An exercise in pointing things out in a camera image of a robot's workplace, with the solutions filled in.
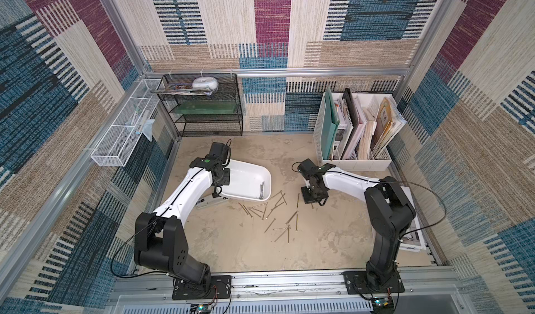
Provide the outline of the white plastic storage box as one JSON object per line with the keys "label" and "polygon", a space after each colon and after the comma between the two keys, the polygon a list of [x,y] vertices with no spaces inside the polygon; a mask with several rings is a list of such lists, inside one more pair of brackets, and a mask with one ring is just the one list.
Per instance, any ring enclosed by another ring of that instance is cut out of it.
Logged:
{"label": "white plastic storage box", "polygon": [[[243,161],[230,160],[230,185],[223,186],[220,195],[233,199],[265,202],[271,197],[272,176],[270,171],[263,167]],[[264,185],[263,200],[259,199],[260,186]]]}

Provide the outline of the white Inedia magazine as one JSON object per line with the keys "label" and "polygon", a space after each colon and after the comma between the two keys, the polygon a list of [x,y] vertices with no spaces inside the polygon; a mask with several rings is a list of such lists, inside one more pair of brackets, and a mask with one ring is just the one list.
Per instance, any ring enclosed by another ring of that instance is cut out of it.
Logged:
{"label": "white Inedia magazine", "polygon": [[421,223],[418,216],[416,216],[409,227],[410,233],[403,236],[400,249],[404,251],[420,252],[426,251],[426,242],[422,231],[419,230]]}

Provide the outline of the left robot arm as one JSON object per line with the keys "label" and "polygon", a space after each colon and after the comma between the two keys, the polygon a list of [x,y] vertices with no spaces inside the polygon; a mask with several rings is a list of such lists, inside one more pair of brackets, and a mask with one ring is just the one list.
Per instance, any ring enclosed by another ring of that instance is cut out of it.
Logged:
{"label": "left robot arm", "polygon": [[142,213],[135,222],[135,264],[162,272],[187,290],[208,293],[210,268],[189,254],[185,235],[187,218],[210,187],[230,184],[231,141],[214,142],[209,153],[189,165],[183,181],[154,212]]}

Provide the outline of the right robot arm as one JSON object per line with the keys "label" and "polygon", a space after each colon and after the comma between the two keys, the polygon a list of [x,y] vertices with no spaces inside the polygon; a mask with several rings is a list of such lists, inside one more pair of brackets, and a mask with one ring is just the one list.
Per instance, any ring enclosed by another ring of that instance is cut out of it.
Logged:
{"label": "right robot arm", "polygon": [[405,291],[397,270],[401,240],[416,217],[403,187],[393,177],[360,177],[332,164],[317,166],[311,159],[298,163],[305,179],[301,188],[306,204],[325,205],[329,191],[341,191],[366,203],[375,239],[371,257],[362,272],[345,272],[348,294],[392,294]]}

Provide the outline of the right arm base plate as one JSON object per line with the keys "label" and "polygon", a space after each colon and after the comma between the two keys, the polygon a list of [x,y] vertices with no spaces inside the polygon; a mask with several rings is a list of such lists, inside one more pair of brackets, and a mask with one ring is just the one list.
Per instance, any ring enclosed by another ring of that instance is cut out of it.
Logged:
{"label": "right arm base plate", "polygon": [[374,272],[347,271],[343,273],[348,294],[404,293],[405,287],[398,272],[384,277]]}

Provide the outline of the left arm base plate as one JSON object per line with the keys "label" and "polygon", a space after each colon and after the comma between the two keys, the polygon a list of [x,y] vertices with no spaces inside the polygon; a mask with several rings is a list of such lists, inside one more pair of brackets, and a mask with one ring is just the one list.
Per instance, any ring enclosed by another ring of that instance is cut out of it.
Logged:
{"label": "left arm base plate", "polygon": [[172,300],[229,299],[231,297],[231,275],[211,275],[201,284],[173,280]]}

